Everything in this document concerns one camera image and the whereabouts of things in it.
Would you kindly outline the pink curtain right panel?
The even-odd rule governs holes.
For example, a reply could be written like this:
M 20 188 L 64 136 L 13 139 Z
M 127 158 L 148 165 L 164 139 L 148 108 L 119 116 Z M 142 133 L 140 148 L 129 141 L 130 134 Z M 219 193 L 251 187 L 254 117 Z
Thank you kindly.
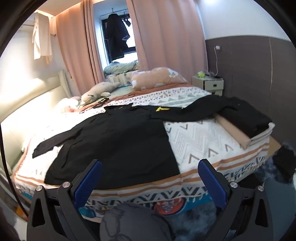
M 188 82 L 208 69 L 195 1 L 127 1 L 141 70 L 167 67 Z

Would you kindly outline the cream shirt hanging on wall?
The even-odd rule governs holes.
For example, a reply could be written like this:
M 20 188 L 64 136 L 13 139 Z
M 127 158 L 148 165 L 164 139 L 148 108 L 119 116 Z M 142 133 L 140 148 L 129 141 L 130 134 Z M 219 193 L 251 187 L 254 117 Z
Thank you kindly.
M 34 59 L 43 57 L 49 64 L 53 58 L 50 22 L 47 16 L 40 13 L 35 13 L 32 43 L 34 44 Z

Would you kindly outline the white bedside table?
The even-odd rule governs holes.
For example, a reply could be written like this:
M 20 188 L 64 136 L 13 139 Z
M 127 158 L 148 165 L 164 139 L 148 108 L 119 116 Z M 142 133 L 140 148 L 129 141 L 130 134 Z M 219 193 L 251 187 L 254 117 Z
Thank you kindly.
M 210 92 L 214 95 L 222 96 L 224 89 L 224 80 L 223 78 L 213 78 L 213 77 L 203 77 L 199 78 L 192 76 L 192 85 L 199 87 L 207 92 Z

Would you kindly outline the black jacket with yellow logo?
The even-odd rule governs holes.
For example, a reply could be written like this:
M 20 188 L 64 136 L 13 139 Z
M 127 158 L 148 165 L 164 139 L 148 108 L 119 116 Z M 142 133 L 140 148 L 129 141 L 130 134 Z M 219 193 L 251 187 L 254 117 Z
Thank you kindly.
M 230 105 L 226 97 L 208 95 L 185 108 L 152 105 L 114 105 L 72 129 L 37 145 L 33 158 L 54 147 L 58 156 L 44 182 L 72 181 L 93 160 L 102 163 L 96 188 L 118 189 L 179 175 L 164 122 L 200 121 Z

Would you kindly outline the cream padded headboard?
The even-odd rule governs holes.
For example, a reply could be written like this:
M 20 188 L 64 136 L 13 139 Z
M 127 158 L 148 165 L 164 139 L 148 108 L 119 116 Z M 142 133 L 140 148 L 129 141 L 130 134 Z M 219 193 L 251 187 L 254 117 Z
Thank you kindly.
M 20 150 L 31 137 L 33 128 L 43 123 L 59 101 L 71 93 L 63 70 L 46 80 L 32 79 L 24 90 L 9 91 L 1 100 L 1 128 L 4 144 Z

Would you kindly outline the dark clothes hanging at window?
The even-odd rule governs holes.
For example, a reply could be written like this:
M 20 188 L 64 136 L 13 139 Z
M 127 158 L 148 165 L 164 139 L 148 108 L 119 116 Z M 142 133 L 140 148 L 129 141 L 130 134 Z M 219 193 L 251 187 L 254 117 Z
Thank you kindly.
M 111 61 L 123 58 L 128 49 L 126 41 L 130 38 L 127 28 L 118 14 L 109 15 L 106 24 L 105 38 Z

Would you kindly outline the peach floral pillow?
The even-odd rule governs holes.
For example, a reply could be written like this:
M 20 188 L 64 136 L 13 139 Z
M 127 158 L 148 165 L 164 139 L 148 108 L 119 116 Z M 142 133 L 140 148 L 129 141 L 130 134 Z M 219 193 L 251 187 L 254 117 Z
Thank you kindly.
M 131 75 L 134 90 L 147 90 L 170 84 L 187 84 L 187 80 L 177 71 L 166 67 L 154 68 L 150 71 L 140 71 Z

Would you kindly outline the light green crumpled quilt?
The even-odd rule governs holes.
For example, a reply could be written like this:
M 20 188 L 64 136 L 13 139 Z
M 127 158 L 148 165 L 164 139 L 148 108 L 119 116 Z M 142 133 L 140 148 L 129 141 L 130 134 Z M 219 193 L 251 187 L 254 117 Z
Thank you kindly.
M 111 75 L 111 74 L 118 75 L 118 74 L 130 72 L 130 71 L 138 70 L 138 68 L 139 68 L 138 60 L 135 60 L 129 63 L 119 63 L 114 61 L 104 68 L 104 73 L 106 75 Z

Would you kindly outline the pink curtain panel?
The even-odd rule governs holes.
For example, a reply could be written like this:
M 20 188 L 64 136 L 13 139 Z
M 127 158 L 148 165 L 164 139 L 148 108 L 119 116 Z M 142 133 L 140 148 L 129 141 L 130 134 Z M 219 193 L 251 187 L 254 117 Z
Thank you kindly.
M 208 69 L 195 1 L 127 1 L 141 70 L 167 67 L 188 82 Z
M 81 1 L 56 16 L 65 66 L 81 94 L 105 80 L 100 61 L 93 1 Z

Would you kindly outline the patterned white bedspread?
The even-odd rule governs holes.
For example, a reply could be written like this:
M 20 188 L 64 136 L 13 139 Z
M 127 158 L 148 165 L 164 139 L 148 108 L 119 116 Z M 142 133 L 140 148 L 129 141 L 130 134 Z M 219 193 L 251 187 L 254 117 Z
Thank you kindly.
M 18 167 L 11 175 L 12 181 L 23 195 L 33 196 L 38 185 L 56 188 L 44 182 L 46 173 L 58 156 L 60 147 L 54 147 L 33 159 L 33 150 L 41 141 L 70 130 L 87 118 L 103 113 L 105 107 L 114 105 L 152 105 L 185 108 L 195 100 L 209 95 L 197 87 L 176 87 L 159 90 L 131 98 L 118 96 L 103 107 L 73 113 L 57 115 L 55 122 L 48 124 L 44 131 L 35 134 L 21 156 Z M 82 215 L 102 217 L 107 210 L 124 202 L 142 204 L 160 211 L 161 214 L 177 213 L 186 206 L 202 205 L 211 201 L 207 190 L 199 177 L 197 166 L 201 159 L 208 159 L 215 169 L 222 172 L 229 181 L 240 181 L 254 172 L 266 160 L 269 149 L 268 132 L 255 144 L 244 148 L 214 118 L 194 122 L 164 122 L 171 149 L 179 168 L 179 175 L 163 180 L 138 184 L 118 189 L 99 190 L 95 188 L 85 206 Z

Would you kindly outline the black eyeglasses on bed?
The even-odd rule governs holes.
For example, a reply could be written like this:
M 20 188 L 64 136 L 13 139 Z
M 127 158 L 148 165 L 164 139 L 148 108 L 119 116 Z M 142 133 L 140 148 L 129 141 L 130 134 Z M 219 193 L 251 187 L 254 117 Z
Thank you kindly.
M 94 103 L 93 108 L 100 108 L 103 107 L 105 104 L 109 102 L 109 98 L 102 98 L 98 102 Z

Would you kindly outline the beige plush animal toy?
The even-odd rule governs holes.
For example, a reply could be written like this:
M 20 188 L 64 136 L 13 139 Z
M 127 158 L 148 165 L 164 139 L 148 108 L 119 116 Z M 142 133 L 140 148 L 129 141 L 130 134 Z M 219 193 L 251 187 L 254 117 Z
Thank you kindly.
M 107 98 L 111 96 L 112 91 L 120 86 L 119 82 L 101 82 L 92 87 L 88 92 L 81 96 L 81 105 L 91 104 L 100 98 Z

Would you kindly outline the folded black garment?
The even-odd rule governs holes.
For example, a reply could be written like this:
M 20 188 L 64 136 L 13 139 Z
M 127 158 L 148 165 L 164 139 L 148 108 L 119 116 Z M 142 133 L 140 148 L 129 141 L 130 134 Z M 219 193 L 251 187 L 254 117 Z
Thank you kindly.
M 229 105 L 218 111 L 217 114 L 224 117 L 249 138 L 267 130 L 269 123 L 272 122 L 268 116 L 237 97 L 229 98 Z

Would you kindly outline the pink curtain left panel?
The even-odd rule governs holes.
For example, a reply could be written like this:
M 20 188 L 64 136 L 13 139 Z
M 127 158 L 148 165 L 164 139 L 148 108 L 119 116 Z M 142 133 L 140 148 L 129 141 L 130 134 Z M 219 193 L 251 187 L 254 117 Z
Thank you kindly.
M 105 80 L 100 61 L 93 1 L 81 1 L 56 16 L 65 66 L 81 94 Z

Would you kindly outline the grey cartoon print trousers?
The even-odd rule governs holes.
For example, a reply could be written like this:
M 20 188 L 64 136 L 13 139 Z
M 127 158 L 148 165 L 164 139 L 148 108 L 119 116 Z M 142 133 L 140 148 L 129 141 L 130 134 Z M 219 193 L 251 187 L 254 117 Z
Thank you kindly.
M 120 204 L 104 215 L 101 240 L 174 240 L 168 221 L 157 212 L 133 203 Z

